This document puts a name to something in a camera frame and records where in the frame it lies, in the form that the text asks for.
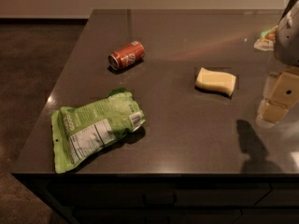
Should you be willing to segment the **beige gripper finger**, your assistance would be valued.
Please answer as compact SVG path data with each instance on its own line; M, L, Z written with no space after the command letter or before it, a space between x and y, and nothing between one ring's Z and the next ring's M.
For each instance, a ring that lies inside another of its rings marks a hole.
M299 67L288 66L279 74L276 90L270 100L262 99L258 108L258 124L278 124L299 102Z
M263 98L266 100L270 100L271 97L273 96L273 93L276 90L276 83L278 81L279 74L277 73L270 73L264 84L263 88Z

